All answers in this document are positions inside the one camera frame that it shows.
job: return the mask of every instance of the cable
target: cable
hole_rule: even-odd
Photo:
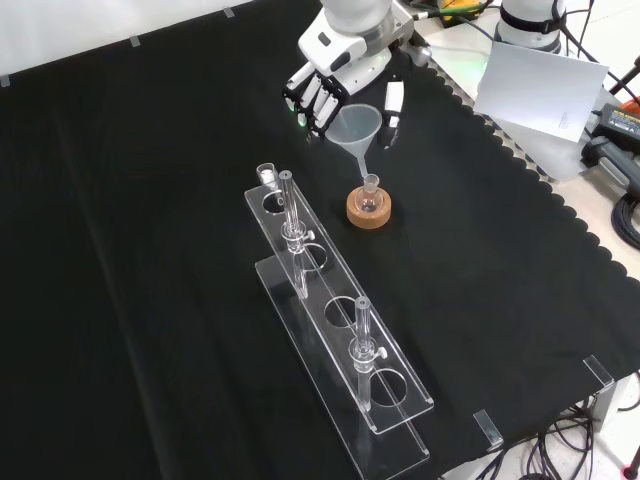
[[[561,427],[559,422],[569,421],[572,424]],[[570,443],[567,438],[562,434],[565,430],[571,430],[575,428],[584,428],[586,433],[585,445],[584,447],[576,446]],[[590,459],[590,467],[589,467],[589,479],[591,479],[591,474],[593,472],[593,447],[594,447],[594,430],[593,430],[593,417],[589,413],[588,408],[581,408],[577,405],[571,407],[568,413],[560,415],[552,424],[551,427],[545,430],[541,430],[536,435],[533,435],[529,438],[525,438],[520,440],[519,442],[513,443],[511,445],[503,446],[494,452],[500,452],[496,458],[494,458],[489,465],[485,467],[485,469],[476,477],[476,480],[496,480],[500,469],[502,467],[502,463],[504,461],[504,457],[506,454],[514,447],[521,445],[526,442],[530,442],[535,440],[535,444],[533,449],[531,450],[529,457],[527,459],[527,467],[526,474],[520,480],[562,480],[556,466],[553,464],[549,452],[547,451],[547,437],[549,435],[557,433],[560,436],[560,441],[565,443],[569,448],[579,453],[582,453],[580,461],[578,465],[574,469],[573,473],[569,477],[568,480],[575,480],[584,467],[586,463],[587,457],[591,457]],[[540,457],[540,466],[542,468],[542,472],[535,472],[533,468],[533,459],[536,456],[536,453]]]
[[[582,47],[582,45],[580,45],[578,40],[576,40],[576,37],[574,37],[573,34],[569,31],[569,29],[567,28],[566,19],[562,18],[560,16],[560,13],[558,12],[558,0],[553,0],[553,6],[552,6],[552,9],[551,9],[551,12],[553,14],[553,20],[560,25],[560,30],[562,31],[562,33],[564,33],[567,36],[567,38],[569,38],[569,40],[571,40],[571,42],[575,46],[578,47],[578,50],[581,51],[582,53],[584,53],[585,56],[589,59],[589,61],[595,62],[595,63],[600,63],[600,62],[598,62],[598,60],[596,60],[596,58],[593,55],[591,55],[589,52],[587,52]],[[635,102],[638,104],[638,106],[640,106],[640,98],[636,97],[636,95],[631,91],[631,89],[628,87],[628,85],[625,85],[624,82],[622,80],[620,80],[618,77],[616,77],[613,73],[611,73],[611,71],[607,72],[607,75],[609,75],[616,82],[618,82],[617,85],[620,85],[622,88],[624,88],[624,90],[629,95],[631,95],[631,98],[633,100],[635,100]]]
[[[636,377],[638,377],[638,380],[640,380],[640,373],[636,372]],[[631,410],[635,410],[638,407],[640,407],[640,399],[638,399],[638,401],[636,403],[634,403],[633,405],[631,405],[630,407],[619,408],[618,411],[619,412],[630,412]]]
[[[584,34],[587,33],[587,27],[589,26],[589,20],[591,20],[591,12],[593,10],[593,3],[595,0],[591,0],[589,2],[589,8],[587,9],[587,18],[584,21],[584,26],[582,27],[582,33],[580,34],[580,46],[582,46],[582,41],[584,40]],[[580,58],[580,48],[578,48],[578,58]]]
[[[469,20],[468,18],[464,18],[460,15],[454,15],[454,17],[456,17],[458,20],[460,20],[461,22],[466,23],[467,25],[469,25],[470,27],[475,28],[476,30],[478,30],[481,34],[483,34],[485,37],[487,37],[489,40],[491,40],[492,42],[493,37],[484,29],[480,28],[478,25],[476,25],[475,23],[473,23],[471,20]]]
[[[403,0],[403,3],[412,8],[423,10],[422,12],[413,15],[413,19],[418,21],[424,20],[425,18],[438,18],[467,14],[480,15],[489,5],[491,5],[491,3],[493,3],[493,0],[487,0],[486,2],[480,2],[476,5],[471,5],[468,7],[452,7],[441,9],[421,2],[409,2],[408,0]]]
[[[618,236],[633,248],[640,250],[640,232],[633,226],[633,212],[638,206],[638,199],[630,193],[625,194],[611,212],[611,224]]]

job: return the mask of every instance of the clear acrylic stand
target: clear acrylic stand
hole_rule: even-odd
[[[257,172],[263,185],[245,197],[275,253],[258,276],[358,473],[386,480],[419,465],[429,451],[411,420],[433,400],[291,173]]]

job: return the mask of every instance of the rack hole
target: rack hole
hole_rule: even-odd
[[[324,307],[324,318],[334,327],[351,327],[355,321],[355,300],[351,297],[334,297]]]
[[[273,215],[279,215],[284,213],[284,198],[282,198],[282,192],[276,190],[269,193],[264,200],[262,200],[262,207]]]
[[[407,381],[395,370],[383,368],[369,377],[371,400],[383,407],[395,407],[407,396]]]

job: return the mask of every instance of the black fabric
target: black fabric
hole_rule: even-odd
[[[42,76],[0,92],[0,477],[159,479]]]
[[[349,155],[306,131],[280,92],[314,1],[259,0],[12,77],[41,111],[102,261],[166,479],[355,478],[263,292],[270,255],[244,203],[255,167],[290,169],[435,400],[417,420],[435,478],[640,368],[640,286],[548,185],[396,52],[406,101],[370,171],[394,202],[383,229],[345,215]],[[385,82],[358,101],[383,110]],[[8,137],[7,142],[20,138]]]

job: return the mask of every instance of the table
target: table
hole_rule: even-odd
[[[495,29],[499,13],[497,11],[486,12],[478,23],[487,31]],[[459,25],[455,28],[444,29],[440,22],[435,19],[423,20],[416,25],[416,29],[432,45],[434,60],[440,68],[453,80],[454,87],[461,89],[462,94],[466,94],[472,99],[477,95],[477,85],[482,77],[482,65],[486,62],[491,51],[491,44],[486,38],[468,25]],[[611,97],[606,101],[617,101]],[[532,154],[536,159],[540,159],[549,170],[549,162],[573,162],[576,153],[582,148],[586,139],[582,139],[577,151],[568,145],[568,142],[550,138],[549,135],[540,134],[524,128],[515,128],[512,124],[498,121],[505,127],[505,130],[516,137],[520,144],[514,142],[511,136],[505,136],[504,131],[498,130],[496,135],[500,136],[505,144],[512,148],[516,155],[521,153],[521,157]],[[532,169],[538,169],[536,165],[529,164]],[[626,269],[627,274],[635,279],[640,279],[640,254],[622,241],[611,226],[610,215],[616,201],[624,194],[624,191],[600,168],[595,167],[583,171],[576,178],[557,181],[547,178],[553,188],[553,192],[562,196],[565,204],[576,211],[577,217],[585,221],[588,231],[595,234],[602,247],[606,248],[612,256],[612,260],[619,262]],[[640,212],[634,216],[636,226],[640,225]],[[631,377],[626,377],[615,386],[600,394],[595,403],[594,416],[599,419],[595,424],[596,431],[600,431],[608,421],[615,415],[619,406],[620,396],[626,389]],[[446,477],[448,479],[464,479],[470,472],[480,471],[482,466],[489,463],[491,458],[479,459],[477,462],[463,465],[451,472]]]
[[[406,478],[483,455],[478,410],[509,441],[595,391],[589,355],[615,378],[640,365],[640,327],[627,319],[639,286],[432,70],[393,65],[415,101],[397,144],[368,161],[394,215],[375,235],[349,226],[355,168],[308,142],[277,94],[317,8],[247,4],[232,19],[142,35],[135,49],[122,42],[12,76],[2,98],[3,148],[20,173],[11,186],[27,197],[47,186],[31,218],[62,189],[86,223],[74,235],[91,241],[86,255],[104,275],[165,478],[353,474],[255,276],[269,251],[242,195],[265,161],[293,171],[436,402],[418,422],[432,459]],[[247,58],[256,38],[272,48]],[[383,89],[362,101],[381,108]],[[30,132],[44,134],[28,142]],[[32,164],[49,168],[48,181]]]

